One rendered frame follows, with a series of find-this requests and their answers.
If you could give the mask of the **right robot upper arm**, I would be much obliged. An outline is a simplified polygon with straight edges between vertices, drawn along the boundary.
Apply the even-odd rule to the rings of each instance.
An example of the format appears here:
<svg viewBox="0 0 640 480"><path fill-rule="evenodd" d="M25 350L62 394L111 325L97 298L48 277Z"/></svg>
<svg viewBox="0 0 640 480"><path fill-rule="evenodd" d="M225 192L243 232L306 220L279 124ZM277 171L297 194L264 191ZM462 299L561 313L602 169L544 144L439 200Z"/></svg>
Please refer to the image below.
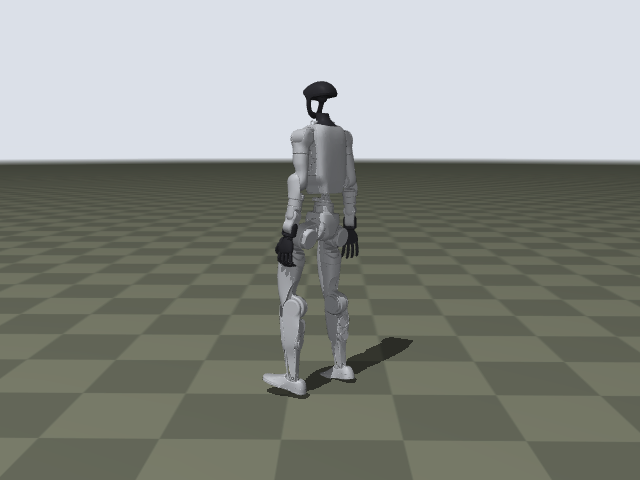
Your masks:
<svg viewBox="0 0 640 480"><path fill-rule="evenodd" d="M349 131L344 130L346 135L346 179L344 188L349 188L356 183L354 157L352 151L353 137Z"/></svg>

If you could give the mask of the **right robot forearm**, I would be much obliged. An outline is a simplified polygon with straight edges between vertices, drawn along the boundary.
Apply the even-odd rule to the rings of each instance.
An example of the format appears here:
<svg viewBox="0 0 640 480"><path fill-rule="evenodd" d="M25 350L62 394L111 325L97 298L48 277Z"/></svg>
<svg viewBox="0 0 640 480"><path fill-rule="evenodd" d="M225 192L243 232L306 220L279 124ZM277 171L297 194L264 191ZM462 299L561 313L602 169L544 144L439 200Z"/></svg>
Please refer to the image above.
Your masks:
<svg viewBox="0 0 640 480"><path fill-rule="evenodd" d="M343 196L343 214L345 216L345 226L354 226L354 217L356 214L356 196L357 196L357 182L354 186L345 188L342 192Z"/></svg>

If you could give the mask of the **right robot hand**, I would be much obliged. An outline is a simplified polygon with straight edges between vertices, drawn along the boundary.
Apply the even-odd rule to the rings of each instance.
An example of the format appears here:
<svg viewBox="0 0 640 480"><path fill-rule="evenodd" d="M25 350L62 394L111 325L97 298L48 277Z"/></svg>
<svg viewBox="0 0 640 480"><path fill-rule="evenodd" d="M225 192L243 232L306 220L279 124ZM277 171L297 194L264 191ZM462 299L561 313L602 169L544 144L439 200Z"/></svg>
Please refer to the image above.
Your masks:
<svg viewBox="0 0 640 480"><path fill-rule="evenodd" d="M356 234L356 232L354 231L354 229L356 229L356 217L354 217L354 226L345 226L345 216L343 218L343 228L347 229L348 231L348 239L346 244L343 246L342 248L342 253L341 253L341 257L343 257L344 253L345 253L345 247L347 245L347 253L346 253L346 259L348 259L349 257L349 252L350 252L350 245L351 245L351 258L353 258L354 256L354 243L355 243L355 248L356 248L356 256L358 256L358 236ZM337 246L338 248L338 246Z"/></svg>

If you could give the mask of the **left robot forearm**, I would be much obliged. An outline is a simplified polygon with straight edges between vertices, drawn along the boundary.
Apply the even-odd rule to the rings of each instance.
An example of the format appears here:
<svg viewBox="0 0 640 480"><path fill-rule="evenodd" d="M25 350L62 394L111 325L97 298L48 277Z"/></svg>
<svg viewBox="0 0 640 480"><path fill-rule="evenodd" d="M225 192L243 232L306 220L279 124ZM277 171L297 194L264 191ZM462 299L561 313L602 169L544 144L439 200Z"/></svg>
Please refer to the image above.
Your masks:
<svg viewBox="0 0 640 480"><path fill-rule="evenodd" d="M297 175L293 174L289 176L287 185L289 206L287 206L287 211L285 214L283 231L291 234L292 226L294 224L297 224L299 227L299 221L301 220L302 203L305 196L303 195L303 193L300 193L300 179Z"/></svg>

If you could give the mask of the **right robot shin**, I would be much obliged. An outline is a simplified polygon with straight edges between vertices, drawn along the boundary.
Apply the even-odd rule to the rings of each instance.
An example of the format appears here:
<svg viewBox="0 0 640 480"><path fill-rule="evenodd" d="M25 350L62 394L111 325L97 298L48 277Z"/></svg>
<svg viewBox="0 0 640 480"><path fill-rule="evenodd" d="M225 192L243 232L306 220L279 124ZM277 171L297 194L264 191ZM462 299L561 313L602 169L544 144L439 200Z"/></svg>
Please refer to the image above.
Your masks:
<svg viewBox="0 0 640 480"><path fill-rule="evenodd" d="M345 294L343 295L347 302L346 309L343 312L332 314L325 308L327 332L329 340L332 343L331 347L335 363L334 368L336 369L341 369L342 365L346 366L346 340L349 335L349 314L347 309L348 299Z"/></svg>

